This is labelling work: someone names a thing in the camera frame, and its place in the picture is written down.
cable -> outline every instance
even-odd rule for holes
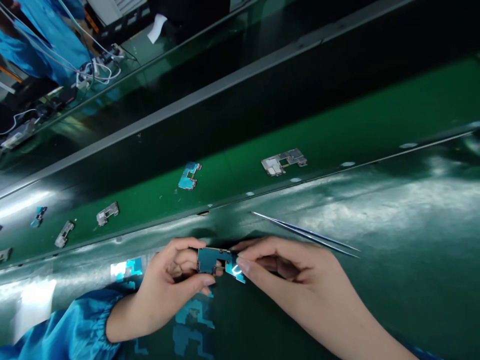
[[[91,64],[91,69],[92,69],[92,72],[91,72],[91,75],[92,75],[92,80],[91,82],[93,83],[95,81],[95,66],[94,66],[94,61],[92,59],[92,55],[90,55],[90,50],[88,48],[88,45],[87,45],[87,40],[85,40],[85,36],[84,36],[84,33],[82,32],[82,27],[79,25],[79,23],[75,20],[74,16],[72,15],[72,13],[70,12],[70,10],[67,8],[67,6],[64,4],[64,2],[62,0],[58,0],[60,2],[60,4],[62,5],[62,7],[65,9],[65,11],[68,13],[68,16],[70,16],[70,19],[75,23],[76,27],[78,28],[78,32],[80,33],[80,36],[83,40],[83,43],[85,44],[85,49],[86,49],[86,53],[90,59],[90,64]]]
[[[79,23],[77,22],[77,20],[74,19],[74,16],[70,12],[70,10],[67,8],[67,6],[64,4],[64,2],[62,0],[58,0],[58,2],[60,2],[61,6],[65,9],[65,11],[68,13],[70,18],[81,29],[81,31],[83,31],[85,34],[87,34],[87,36],[89,36],[99,47],[101,47],[103,51],[105,51],[107,54],[111,55],[114,58],[121,58],[121,59],[124,58],[123,56],[114,55],[111,52],[107,51],[107,49],[104,48],[102,45],[100,45],[100,43],[97,40],[95,40],[95,38],[92,35],[90,35],[90,33],[87,30],[85,30],[83,27],[81,27],[79,25]]]
[[[4,11],[5,8],[12,16],[14,16],[23,26],[26,27],[26,25],[18,18],[16,17],[7,7],[5,7],[5,5],[3,5],[3,3],[0,1],[0,11],[10,20],[10,22],[13,24],[13,26],[15,26],[17,28],[17,30],[19,30],[23,36],[25,36],[27,39],[30,40],[30,43],[32,45],[34,45],[36,48],[38,48],[42,53],[44,53],[46,56],[48,56],[50,59],[52,59],[54,62],[60,64],[61,66],[63,66],[64,68],[70,70],[71,72],[74,72],[74,73],[77,73],[77,74],[80,74],[84,77],[87,77],[87,78],[93,78],[92,75],[90,74],[87,74],[87,73],[84,73],[84,72],[81,72],[79,71],[78,69],[75,69],[75,66],[72,65],[72,63],[70,61],[68,61],[67,59],[65,59],[64,57],[62,57],[61,55],[57,54],[55,51],[53,51],[52,49],[50,49],[47,45],[45,45],[42,41],[42,39],[40,39],[36,34],[33,34],[35,37],[37,37],[37,39],[39,41],[41,41],[41,43],[50,51],[52,52],[53,54],[57,55],[59,58],[61,58],[62,60],[64,60],[65,62],[67,62],[68,64],[70,64],[70,66],[72,66],[73,68],[71,67],[68,67],[66,66],[65,64],[61,63],[60,61],[58,61],[57,59],[53,58],[50,54],[48,54],[44,49],[42,49],[35,41],[32,40],[32,38],[30,37],[30,34],[27,34],[20,26],[18,26],[15,21],[9,17],[9,15]],[[108,78],[104,78],[104,77],[98,77],[97,79],[100,79],[100,80],[109,80]]]
[[[140,61],[130,52],[128,51],[126,48],[124,48],[123,46],[121,45],[118,45],[124,52],[126,52],[128,55],[130,55],[132,57],[132,59],[129,59],[127,57],[128,60],[133,60],[133,61],[136,61],[138,63],[138,66],[142,66],[142,64],[140,63]]]
[[[44,42],[41,38],[39,38],[39,37],[37,36],[37,34],[35,34],[34,32],[32,32],[32,34],[27,34],[27,33],[25,33],[25,31],[24,31],[20,26],[18,26],[18,25],[15,23],[15,21],[5,12],[5,10],[8,11],[8,12],[10,13],[10,15],[12,15],[12,16],[13,16],[20,24],[22,24],[26,29],[29,29],[29,27],[28,27],[27,25],[25,25],[25,23],[24,23],[22,20],[20,20],[14,13],[12,13],[12,12],[10,11],[10,9],[8,9],[8,7],[6,7],[1,1],[0,1],[0,7],[1,7],[1,8],[0,8],[0,11],[10,20],[10,22],[13,24],[13,26],[16,27],[17,30],[19,30],[27,39],[29,39],[30,41],[32,41],[32,39],[30,38],[30,36],[31,36],[31,35],[35,36],[35,37],[38,39],[38,41],[40,41],[41,44],[42,44],[43,46],[45,46],[50,52],[52,52],[53,54],[57,55],[60,59],[62,59],[62,60],[64,60],[65,62],[67,62],[70,66],[75,67],[70,61],[68,61],[67,59],[65,59],[65,58],[62,57],[61,55],[57,54],[55,51],[53,51],[47,44],[45,44],[45,42]],[[37,44],[36,42],[32,42],[32,44],[35,45],[37,48],[39,48],[40,51],[43,51],[43,50],[38,46],[38,44]]]
[[[0,135],[6,135],[6,134],[10,133],[13,129],[15,129],[15,127],[17,126],[17,116],[26,114],[26,113],[31,112],[31,111],[36,111],[36,109],[28,109],[27,111],[21,112],[21,113],[16,114],[16,115],[13,115],[13,126],[8,131],[0,133]]]

workbench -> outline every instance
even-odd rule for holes
[[[0,249],[13,248],[0,263],[3,324],[32,279],[56,281],[61,309],[110,284],[111,264],[140,257],[145,267],[173,237],[222,248],[267,234],[301,240],[249,213],[258,211],[360,249],[361,259],[338,258],[391,333],[445,358],[476,354],[479,44],[458,39],[469,22],[452,33],[441,26],[451,8],[412,1],[397,22],[318,45],[316,29],[332,21],[318,5],[271,4],[133,70],[0,159]],[[431,29],[419,15],[400,32],[411,11],[430,14]],[[439,46],[450,37],[458,52]],[[379,48],[387,39],[395,46]],[[308,166],[266,174],[261,160],[295,148]],[[188,161],[202,165],[192,191],[178,187]],[[113,202],[119,215],[99,226]],[[37,206],[48,209],[32,228]],[[67,220],[75,228],[58,249]],[[226,274],[213,295],[215,329],[204,335],[216,358],[333,358],[251,283]],[[128,357],[174,358],[174,326],[129,343]],[[249,343],[233,341],[246,332]],[[1,328],[0,343],[10,339]]]

human hand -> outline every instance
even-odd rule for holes
[[[330,251],[274,236],[231,250],[241,251],[245,276],[339,358],[416,359],[375,320]]]
[[[198,251],[194,250],[206,245],[194,237],[179,237],[158,252],[150,260],[138,292],[113,307],[106,322],[108,340],[119,343],[149,335],[168,323],[195,294],[201,291],[208,296],[208,286],[215,278],[197,273]]]

electronic component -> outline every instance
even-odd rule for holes
[[[120,213],[119,205],[115,201],[110,206],[104,208],[96,215],[96,220],[98,221],[98,226],[103,226],[107,223],[107,219],[112,215],[117,216]]]
[[[303,156],[302,152],[296,148],[266,158],[261,161],[261,164],[269,176],[280,176],[285,174],[284,168],[289,165],[298,164],[299,167],[307,166],[307,159]]]
[[[10,253],[12,252],[12,248],[9,247],[6,250],[0,251],[0,263],[7,261],[10,257]]]
[[[197,185],[197,179],[194,179],[195,172],[201,168],[202,165],[199,163],[189,161],[185,166],[185,170],[183,170],[178,187],[181,189],[193,190]]]
[[[12,130],[7,139],[0,145],[5,149],[13,149],[24,142],[35,130],[35,120],[29,120],[23,125]]]
[[[46,206],[39,206],[36,208],[36,216],[30,224],[32,228],[38,228],[40,226],[44,218],[45,211],[47,211]]]
[[[69,232],[75,227],[75,224],[71,221],[67,221],[65,225],[63,226],[63,229],[60,231],[60,234],[56,237],[55,240],[55,246],[57,248],[63,248],[65,244],[67,243],[67,236],[69,235]]]
[[[217,271],[217,260],[225,262],[225,272],[232,275],[239,282],[245,284],[245,278],[237,265],[237,254],[230,250],[215,247],[204,247],[198,249],[198,260],[196,270],[199,273],[215,275]]]
[[[92,59],[92,62],[87,61],[84,63],[80,69],[80,73],[76,73],[76,83],[75,86],[78,89],[83,89],[89,86],[89,83],[93,80],[92,77],[84,76],[82,74],[87,74],[87,75],[93,75],[95,72],[95,77],[100,76],[100,70],[99,70],[99,65],[96,61],[96,59]]]

finger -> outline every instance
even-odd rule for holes
[[[176,237],[165,246],[158,257],[164,264],[169,264],[174,261],[179,251],[188,248],[201,249],[205,246],[207,246],[205,241],[198,240],[195,237]]]
[[[298,284],[288,282],[273,275],[267,269],[244,258],[237,259],[238,266],[247,278],[267,294],[284,310],[290,309],[294,303],[294,296],[297,294]]]
[[[277,258],[272,256],[261,257],[256,260],[256,263],[260,266],[263,266],[270,272],[276,272],[277,269]]]
[[[276,258],[276,267],[277,273],[284,279],[291,281],[294,279],[298,274],[300,274],[300,270],[295,267],[290,261],[277,257]]]
[[[266,256],[278,256],[289,260],[299,269],[310,268],[311,250],[299,241],[286,240],[279,237],[269,236],[238,254],[239,257],[254,261]]]
[[[211,292],[212,292],[212,291],[211,291],[208,287],[204,287],[204,288],[201,290],[201,293],[202,293],[203,295],[205,295],[205,296],[209,296]]]
[[[189,262],[189,263],[196,263],[199,258],[199,252],[198,250],[194,250],[191,248],[185,249],[185,250],[180,250],[176,253],[175,259],[173,260],[175,263],[178,265],[181,265],[183,263]]]
[[[172,286],[175,301],[179,305],[179,309],[185,305],[195,294],[202,291],[203,288],[215,284],[215,278],[210,274],[195,274],[185,281],[179,282]]]
[[[246,248],[248,248],[249,246],[255,244],[255,243],[258,243],[260,240],[264,239],[264,237],[261,237],[261,238],[256,238],[256,239],[251,239],[251,240],[244,240],[244,241],[240,241],[238,244],[236,245],[233,245],[230,250],[233,250],[233,251],[242,251]]]
[[[290,261],[281,257],[265,256],[259,258],[256,263],[270,272],[279,273],[284,279],[294,278],[300,273]]]

